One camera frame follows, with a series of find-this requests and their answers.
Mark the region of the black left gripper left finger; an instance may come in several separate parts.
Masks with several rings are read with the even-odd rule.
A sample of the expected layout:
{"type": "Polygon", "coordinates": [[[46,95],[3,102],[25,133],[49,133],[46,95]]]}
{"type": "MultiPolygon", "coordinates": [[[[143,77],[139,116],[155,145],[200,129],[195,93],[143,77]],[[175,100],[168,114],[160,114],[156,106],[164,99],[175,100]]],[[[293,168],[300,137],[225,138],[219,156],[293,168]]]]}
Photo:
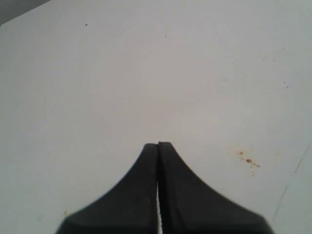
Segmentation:
{"type": "Polygon", "coordinates": [[[156,234],[158,146],[145,144],[128,173],[104,196],[65,218],[58,234],[156,234]]]}

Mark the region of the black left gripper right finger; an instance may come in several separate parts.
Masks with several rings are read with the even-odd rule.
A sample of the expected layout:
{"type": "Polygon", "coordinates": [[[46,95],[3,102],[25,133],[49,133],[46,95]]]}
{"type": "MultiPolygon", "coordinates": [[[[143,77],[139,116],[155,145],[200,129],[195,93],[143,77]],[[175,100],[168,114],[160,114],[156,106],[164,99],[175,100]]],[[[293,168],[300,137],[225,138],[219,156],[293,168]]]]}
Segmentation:
{"type": "Polygon", "coordinates": [[[158,197],[165,234],[272,234],[261,215],[201,180],[169,142],[158,144],[158,197]]]}

